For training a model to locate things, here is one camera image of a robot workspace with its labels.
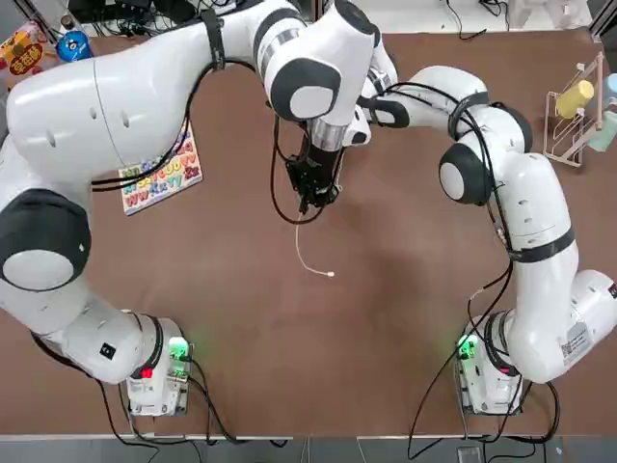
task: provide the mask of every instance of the small white object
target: small white object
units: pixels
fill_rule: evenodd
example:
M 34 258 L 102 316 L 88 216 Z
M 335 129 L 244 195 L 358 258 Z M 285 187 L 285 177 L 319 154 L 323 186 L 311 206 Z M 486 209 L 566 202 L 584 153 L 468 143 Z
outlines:
M 463 176 L 454 164 L 445 162 L 440 167 L 440 182 L 445 194 L 452 200 L 460 200 L 465 194 Z
M 300 213 L 300 215 L 298 216 L 298 220 L 300 221 L 302 217 L 303 217 L 303 214 Z M 314 268 L 309 267 L 308 265 L 305 264 L 304 259 L 302 259 L 302 254 L 300 254 L 299 233 L 300 233 L 300 225 L 296 224 L 296 253 L 298 254 L 298 259 L 300 260 L 300 263 L 302 263 L 302 266 L 305 267 L 309 272 L 314 273 L 315 275 L 323 275 L 324 277 L 334 278 L 335 272 L 322 272 L 320 270 L 315 270 Z
M 33 250 L 13 254 L 5 260 L 3 272 L 16 286 L 46 291 L 68 282 L 73 276 L 70 260 L 51 251 Z

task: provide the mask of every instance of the snack bag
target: snack bag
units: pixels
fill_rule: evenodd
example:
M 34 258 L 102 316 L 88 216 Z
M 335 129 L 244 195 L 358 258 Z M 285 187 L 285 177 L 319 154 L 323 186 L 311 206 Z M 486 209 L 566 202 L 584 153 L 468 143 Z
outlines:
M 9 90 L 17 82 L 60 63 L 54 45 L 34 21 L 25 23 L 0 45 L 0 79 Z

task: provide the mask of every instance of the yellow object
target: yellow object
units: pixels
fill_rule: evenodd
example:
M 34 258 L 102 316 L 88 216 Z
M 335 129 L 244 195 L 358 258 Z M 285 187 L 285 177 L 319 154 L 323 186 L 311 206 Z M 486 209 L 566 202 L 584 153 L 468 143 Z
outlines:
M 557 114 L 563 119 L 571 119 L 577 114 L 577 109 L 584 108 L 593 97 L 594 86 L 581 80 L 557 97 Z

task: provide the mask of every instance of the brown table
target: brown table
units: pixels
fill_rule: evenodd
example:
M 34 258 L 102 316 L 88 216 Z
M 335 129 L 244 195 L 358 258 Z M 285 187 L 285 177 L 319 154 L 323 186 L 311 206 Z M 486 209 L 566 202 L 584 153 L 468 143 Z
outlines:
M 600 49 L 582 30 L 491 34 L 472 42 L 389 36 L 386 42 L 402 78 L 437 64 L 480 76 L 493 99 L 533 120 L 536 150 L 546 92 L 560 90 L 575 63 L 590 62 Z M 128 44 L 105 39 L 99 45 L 111 51 Z M 264 101 L 258 79 L 245 69 L 208 77 L 192 108 L 203 182 L 131 218 L 122 213 L 119 193 L 94 197 L 92 285 L 118 308 L 178 322 L 196 344 L 215 403 L 236 434 L 404 435 L 465 323 L 467 298 L 505 268 L 506 257 L 486 212 L 453 203 L 439 185 L 438 162 L 451 143 L 445 133 L 375 128 L 370 146 L 345 158 L 339 201 L 301 228 L 305 259 L 336 277 L 309 274 L 297 260 L 293 227 L 270 203 L 272 113 Z M 296 150 L 299 139 L 286 124 L 284 149 Z M 614 154 L 589 154 L 580 171 L 556 170 L 581 268 L 617 278 Z M 293 215 L 282 168 L 277 187 Z M 509 290 L 499 307 L 513 304 Z M 6 378 L 0 434 L 109 433 L 96 385 L 53 365 L 23 327 L 0 316 Z M 555 382 L 560 433 L 617 432 L 615 420 L 602 418 L 617 412 L 616 348 L 612 336 Z M 546 431 L 551 402 L 544 389 L 536 387 L 508 432 Z M 115 390 L 108 391 L 125 430 Z M 194 396 L 191 406 L 187 418 L 141 427 L 203 434 L 201 399 Z M 496 430 L 495 418 L 469 424 L 475 432 Z M 418 432 L 462 433 L 450 369 Z

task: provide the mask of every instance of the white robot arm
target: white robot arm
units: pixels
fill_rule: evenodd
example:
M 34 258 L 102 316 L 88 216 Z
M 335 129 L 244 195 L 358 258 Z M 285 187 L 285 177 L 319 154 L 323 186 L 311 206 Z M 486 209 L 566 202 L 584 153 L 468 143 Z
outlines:
M 519 407 L 521 377 L 546 383 L 561 376 L 613 330 L 617 285 L 595 270 L 577 273 L 577 243 L 561 185 L 547 158 L 529 152 L 531 129 L 520 113 L 489 105 L 484 84 L 459 69 L 426 68 L 410 82 L 464 101 L 460 107 L 469 108 L 491 156 L 511 240 L 517 305 L 481 322 L 477 317 L 478 331 L 468 326 L 459 359 L 469 410 L 506 415 Z M 365 95 L 366 117 L 385 126 L 446 129 L 456 143 L 440 162 L 443 191 L 462 204 L 489 201 L 494 193 L 487 188 L 488 162 L 457 105 L 413 85 L 396 91 Z
M 92 377 L 127 380 L 134 413 L 174 414 L 188 354 L 179 328 L 112 308 L 83 276 L 91 180 L 168 151 L 201 78 L 226 60 L 255 65 L 281 117 L 321 127 L 313 143 L 327 158 L 354 119 L 375 30 L 342 0 L 310 26 L 285 0 L 245 2 L 15 86 L 0 151 L 0 307 Z

